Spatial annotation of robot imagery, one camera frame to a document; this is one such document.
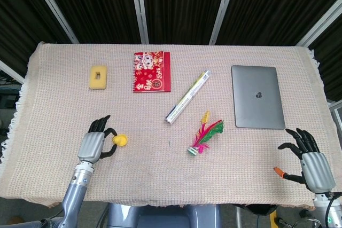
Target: yellow sponge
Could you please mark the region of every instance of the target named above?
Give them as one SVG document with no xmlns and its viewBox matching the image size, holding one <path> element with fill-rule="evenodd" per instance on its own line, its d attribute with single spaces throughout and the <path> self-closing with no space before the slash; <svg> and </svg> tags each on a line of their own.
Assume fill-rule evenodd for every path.
<svg viewBox="0 0 342 228">
<path fill-rule="evenodd" d="M 90 68 L 89 88 L 105 89 L 107 84 L 107 66 L 96 65 Z"/>
</svg>

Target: laptop lid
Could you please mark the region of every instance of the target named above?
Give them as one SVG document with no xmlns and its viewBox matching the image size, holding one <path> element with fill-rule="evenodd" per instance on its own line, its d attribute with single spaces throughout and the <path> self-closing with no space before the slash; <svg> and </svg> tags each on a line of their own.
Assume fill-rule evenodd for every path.
<svg viewBox="0 0 342 228">
<path fill-rule="evenodd" d="M 231 67 L 235 124 L 239 128 L 284 129 L 275 67 Z"/>
</svg>

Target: small yellow object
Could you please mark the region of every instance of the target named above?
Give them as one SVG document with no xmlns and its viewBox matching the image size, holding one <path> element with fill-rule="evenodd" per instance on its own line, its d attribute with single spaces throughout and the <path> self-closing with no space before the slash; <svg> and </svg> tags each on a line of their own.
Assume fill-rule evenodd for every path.
<svg viewBox="0 0 342 228">
<path fill-rule="evenodd" d="M 96 65 L 90 68 L 89 88 L 105 89 L 107 84 L 107 66 Z"/>
<path fill-rule="evenodd" d="M 210 116 L 210 111 L 207 111 L 207 112 L 204 114 L 203 118 L 201 119 L 201 124 L 208 123 L 208 121 L 209 121 L 209 116 Z"/>
<path fill-rule="evenodd" d="M 118 146 L 125 146 L 127 144 L 127 136 L 124 134 L 117 135 L 113 137 L 113 144 L 116 144 Z"/>
</svg>

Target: spiral notebook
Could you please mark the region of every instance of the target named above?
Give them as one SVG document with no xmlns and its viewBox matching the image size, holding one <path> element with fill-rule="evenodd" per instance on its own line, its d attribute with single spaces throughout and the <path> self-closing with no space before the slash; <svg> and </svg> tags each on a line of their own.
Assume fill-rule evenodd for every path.
<svg viewBox="0 0 342 228">
<path fill-rule="evenodd" d="M 170 52 L 134 53 L 134 93 L 171 92 Z"/>
</svg>

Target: floor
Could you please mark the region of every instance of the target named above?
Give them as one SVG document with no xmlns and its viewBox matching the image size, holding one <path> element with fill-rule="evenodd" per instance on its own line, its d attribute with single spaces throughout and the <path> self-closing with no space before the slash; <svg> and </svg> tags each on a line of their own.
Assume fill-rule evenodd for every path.
<svg viewBox="0 0 342 228">
<path fill-rule="evenodd" d="M 79 215 L 79 227 L 95 228 L 105 207 L 106 203 L 104 202 L 84 202 Z M 7 220 L 12 216 L 20 216 L 26 222 L 29 222 L 53 216 L 58 213 L 60 209 L 61 205 L 48 208 L 25 200 L 0 198 L 0 225 L 5 225 Z M 236 227 L 234 206 L 222 205 L 221 210 L 223 228 Z M 277 209 L 277 214 L 288 223 L 293 224 L 300 218 L 299 211 L 300 209 L 298 208 L 279 207 Z M 243 227 L 257 227 L 257 216 L 242 209 L 242 223 Z M 259 217 L 258 227 L 270 228 L 269 216 Z M 297 227 L 311 228 L 312 226 L 310 224 L 305 224 Z"/>
</svg>

